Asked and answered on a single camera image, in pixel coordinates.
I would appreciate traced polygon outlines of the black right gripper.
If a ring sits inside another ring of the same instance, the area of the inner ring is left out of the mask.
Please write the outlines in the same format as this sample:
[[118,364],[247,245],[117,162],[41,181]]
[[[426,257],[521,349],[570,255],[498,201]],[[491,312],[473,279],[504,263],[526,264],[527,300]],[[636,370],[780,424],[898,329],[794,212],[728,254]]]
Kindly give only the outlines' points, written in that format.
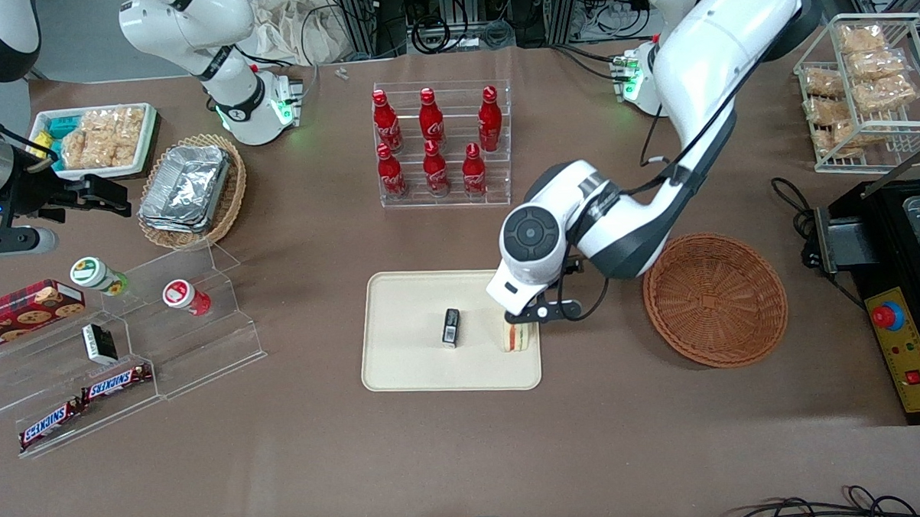
[[83,181],[73,181],[58,177],[53,169],[31,173],[13,171],[9,179],[13,220],[21,217],[43,217],[53,222],[64,223],[66,210],[101,210],[119,217],[131,216],[131,204],[126,197],[126,187],[106,177],[84,174]]

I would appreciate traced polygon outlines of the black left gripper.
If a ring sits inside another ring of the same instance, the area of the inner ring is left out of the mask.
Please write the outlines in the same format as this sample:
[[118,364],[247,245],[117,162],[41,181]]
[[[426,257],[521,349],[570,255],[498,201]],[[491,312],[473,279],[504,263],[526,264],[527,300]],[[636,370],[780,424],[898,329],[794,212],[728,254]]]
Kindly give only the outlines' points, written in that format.
[[506,312],[506,323],[508,324],[533,324],[547,323],[553,319],[553,309],[548,301],[548,291],[550,288],[540,290],[533,298],[526,303],[525,307],[519,312]]

